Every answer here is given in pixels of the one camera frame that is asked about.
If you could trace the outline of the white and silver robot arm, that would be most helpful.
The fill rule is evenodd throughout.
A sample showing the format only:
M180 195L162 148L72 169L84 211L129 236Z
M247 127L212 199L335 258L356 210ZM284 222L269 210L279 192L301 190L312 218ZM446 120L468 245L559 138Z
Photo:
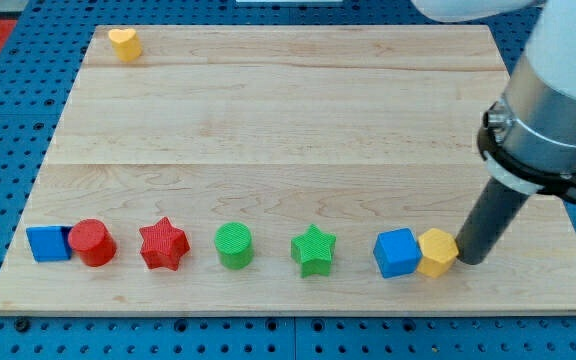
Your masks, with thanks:
M538 5L510 80L483 115L478 147L506 187L576 203L576 0Z

